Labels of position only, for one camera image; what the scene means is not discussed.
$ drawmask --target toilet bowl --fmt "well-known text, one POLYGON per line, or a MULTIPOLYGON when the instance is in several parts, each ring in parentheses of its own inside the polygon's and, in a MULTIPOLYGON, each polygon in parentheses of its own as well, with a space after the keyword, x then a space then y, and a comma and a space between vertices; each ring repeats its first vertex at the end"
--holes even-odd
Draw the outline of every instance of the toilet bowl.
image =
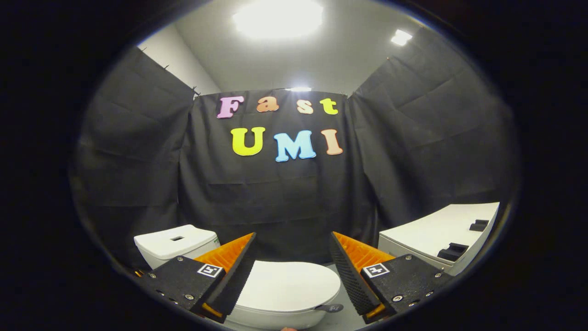
POLYGON ((178 255, 195 259, 221 246, 215 232, 202 230, 193 225, 141 234, 134 239, 135 245, 151 269, 178 255))
POLYGON ((331 303, 340 287, 339 276, 319 264, 255 261, 226 319, 265 330, 307 329, 326 314, 314 308, 331 303))

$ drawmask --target black tag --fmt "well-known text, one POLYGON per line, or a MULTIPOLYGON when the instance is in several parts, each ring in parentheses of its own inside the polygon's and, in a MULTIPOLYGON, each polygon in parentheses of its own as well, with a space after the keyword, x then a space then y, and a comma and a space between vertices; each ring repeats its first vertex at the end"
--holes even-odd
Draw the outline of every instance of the black tag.
POLYGON ((315 310, 324 310, 328 313, 336 313, 336 312, 340 312, 341 310, 343 310, 343 305, 339 304, 339 303, 322 304, 322 305, 318 306, 317 308, 315 308, 315 310))

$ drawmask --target black curtain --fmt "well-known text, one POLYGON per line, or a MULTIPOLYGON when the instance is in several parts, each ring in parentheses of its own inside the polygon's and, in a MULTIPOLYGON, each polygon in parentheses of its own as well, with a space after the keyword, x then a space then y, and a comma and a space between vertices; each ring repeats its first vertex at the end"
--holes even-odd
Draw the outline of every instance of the black curtain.
POLYGON ((325 92, 242 91, 198 97, 188 118, 180 157, 180 215, 185 223, 213 230, 221 243, 256 231, 258 258, 315 263, 330 261, 328 234, 338 231, 376 244, 374 199, 363 175, 346 97, 325 92), (242 96, 230 118, 217 118, 221 98, 242 96), (259 112, 258 100, 275 97, 276 111, 259 112), (337 114, 319 101, 330 98, 337 114), (297 110, 310 101, 313 113, 297 110), (234 128, 263 127, 263 148, 241 156, 232 148, 234 128), (335 129, 343 153, 327 155, 322 130, 335 129), (311 131, 316 157, 277 162, 275 134, 295 140, 311 131))
POLYGON ((122 264, 147 269, 133 237, 179 226, 178 161, 193 92, 137 48, 86 111, 70 182, 82 222, 122 264))
POLYGON ((517 175, 515 130, 475 68, 421 29, 349 98, 267 90, 193 101, 134 48, 88 108, 71 181, 81 219, 132 267, 147 268, 134 236, 184 224, 221 243, 255 231, 262 260, 326 263, 331 231, 375 246, 378 231, 448 204, 505 201, 517 175), (232 116, 218 118, 221 98, 237 96, 232 116), (258 111, 264 97, 279 108, 258 111), (323 110, 327 98, 337 114, 323 110), (298 111, 298 100, 313 113, 298 111), (251 147, 253 127, 265 128, 263 147, 237 155, 231 130, 247 129, 251 147), (343 153, 326 153, 327 129, 343 153), (303 130, 316 156, 277 162, 274 135, 295 140, 303 130))
POLYGON ((511 110, 435 32, 420 29, 397 48, 349 107, 386 227, 448 204, 511 198, 519 174, 511 110))

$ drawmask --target blue letter m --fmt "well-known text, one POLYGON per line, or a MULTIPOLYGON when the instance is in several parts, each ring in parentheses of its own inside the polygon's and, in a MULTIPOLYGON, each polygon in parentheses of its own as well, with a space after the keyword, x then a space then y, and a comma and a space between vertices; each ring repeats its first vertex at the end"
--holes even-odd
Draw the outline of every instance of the blue letter m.
POLYGON ((286 151, 293 159, 296 159, 298 151, 300 151, 300 158, 311 158, 315 157, 316 153, 312 150, 312 144, 310 143, 310 132, 309 130, 302 130, 298 132, 296 141, 292 141, 290 137, 285 133, 279 133, 273 136, 278 142, 278 157, 277 162, 288 161, 288 155, 286 151))

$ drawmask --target letter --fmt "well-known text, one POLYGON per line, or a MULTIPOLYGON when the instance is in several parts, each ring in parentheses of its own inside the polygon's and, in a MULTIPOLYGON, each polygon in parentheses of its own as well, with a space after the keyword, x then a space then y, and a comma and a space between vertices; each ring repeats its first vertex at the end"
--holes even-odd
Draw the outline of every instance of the letter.
POLYGON ((311 107, 312 104, 308 100, 298 100, 296 102, 296 105, 298 106, 296 107, 296 109, 302 114, 312 114, 312 112, 314 111, 311 107))
POLYGON ((265 97, 261 98, 258 101, 258 111, 259 112, 266 112, 266 111, 276 111, 280 106, 278 106, 278 100, 274 97, 265 97))
POLYGON ((220 98, 222 104, 220 105, 220 112, 216 116, 217 118, 231 118, 233 117, 233 112, 237 111, 239 108, 239 102, 244 102, 245 98, 243 97, 226 97, 220 98))
POLYGON ((335 129, 327 129, 323 130, 322 133, 327 139, 327 154, 329 155, 337 155, 343 153, 343 149, 339 147, 339 142, 337 141, 337 130, 335 129))
POLYGON ((288 154, 290 154, 294 160, 298 155, 298 151, 300 151, 300 158, 315 157, 316 153, 312 150, 312 144, 310 143, 311 134, 312 132, 309 130, 302 130, 298 132, 296 141, 292 141, 286 133, 274 135, 273 138, 278 141, 278 157, 276 157, 276 161, 288 161, 289 159, 288 155, 286 155, 286 151, 288 151, 288 154))
POLYGON ((245 147, 245 133, 247 133, 247 129, 232 129, 230 133, 233 135, 233 151, 241 156, 250 156, 259 153, 263 147, 264 131, 265 128, 263 127, 252 128, 251 132, 253 132, 255 135, 255 143, 253 144, 253 147, 245 147))
POLYGON ((339 112, 337 109, 333 109, 333 106, 337 105, 337 103, 330 98, 323 99, 320 103, 323 104, 323 109, 329 115, 336 115, 339 112))

